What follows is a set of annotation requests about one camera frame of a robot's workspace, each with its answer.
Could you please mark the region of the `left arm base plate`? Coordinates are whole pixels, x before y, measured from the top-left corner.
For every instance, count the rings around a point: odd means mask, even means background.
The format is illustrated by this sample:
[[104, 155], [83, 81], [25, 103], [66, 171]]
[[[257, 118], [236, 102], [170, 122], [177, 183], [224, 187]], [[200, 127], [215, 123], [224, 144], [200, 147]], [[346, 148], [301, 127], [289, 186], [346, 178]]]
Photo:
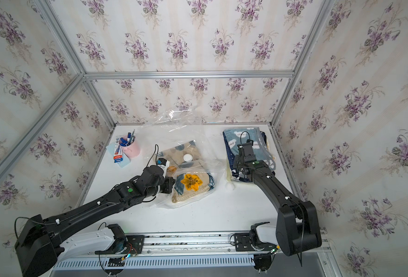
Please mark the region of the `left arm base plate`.
[[96, 255], [137, 255], [142, 253], [144, 235], [127, 235], [126, 238], [118, 238], [106, 250], [95, 251]]

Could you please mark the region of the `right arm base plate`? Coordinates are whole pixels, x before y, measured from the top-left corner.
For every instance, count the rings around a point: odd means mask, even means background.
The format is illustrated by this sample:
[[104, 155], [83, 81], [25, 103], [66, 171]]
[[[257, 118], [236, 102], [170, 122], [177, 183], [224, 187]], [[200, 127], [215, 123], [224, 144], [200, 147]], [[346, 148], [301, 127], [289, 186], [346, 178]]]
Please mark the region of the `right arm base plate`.
[[249, 233], [235, 233], [230, 237], [230, 244], [235, 247], [236, 252], [266, 251], [275, 249], [276, 245], [257, 240]]

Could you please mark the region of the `clear plastic vacuum bag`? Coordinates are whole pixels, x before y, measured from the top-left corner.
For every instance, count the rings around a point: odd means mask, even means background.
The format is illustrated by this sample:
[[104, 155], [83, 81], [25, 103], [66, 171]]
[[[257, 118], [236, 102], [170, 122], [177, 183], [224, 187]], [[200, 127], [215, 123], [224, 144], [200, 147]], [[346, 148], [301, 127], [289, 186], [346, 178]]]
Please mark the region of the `clear plastic vacuum bag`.
[[160, 164], [173, 182], [170, 192], [157, 195], [153, 204], [157, 208], [172, 210], [203, 200], [226, 172], [194, 108], [160, 114], [142, 125], [138, 139], [144, 159]]

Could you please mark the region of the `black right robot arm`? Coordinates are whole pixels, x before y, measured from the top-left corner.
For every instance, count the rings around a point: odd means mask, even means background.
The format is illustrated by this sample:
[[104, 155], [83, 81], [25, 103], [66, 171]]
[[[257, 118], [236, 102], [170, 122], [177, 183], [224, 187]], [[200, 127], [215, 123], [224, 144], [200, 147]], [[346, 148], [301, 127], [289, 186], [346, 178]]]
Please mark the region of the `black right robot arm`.
[[292, 256], [322, 246], [318, 214], [312, 202], [299, 199], [275, 177], [269, 166], [254, 155], [253, 141], [239, 144], [235, 156], [235, 172], [257, 185], [277, 211], [277, 222], [251, 226], [252, 245], [278, 246]]

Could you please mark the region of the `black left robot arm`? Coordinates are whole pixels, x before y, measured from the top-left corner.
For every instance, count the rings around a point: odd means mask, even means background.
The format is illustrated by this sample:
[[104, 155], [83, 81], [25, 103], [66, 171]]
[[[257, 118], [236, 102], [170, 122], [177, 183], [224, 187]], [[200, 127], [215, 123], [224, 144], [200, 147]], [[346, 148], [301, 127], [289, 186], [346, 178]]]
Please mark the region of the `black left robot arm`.
[[166, 177], [156, 165], [145, 167], [141, 175], [115, 185], [103, 196], [66, 213], [25, 219], [15, 243], [21, 273], [38, 277], [50, 270], [64, 253], [63, 242], [94, 223], [143, 203], [147, 197], [172, 192], [175, 179]]

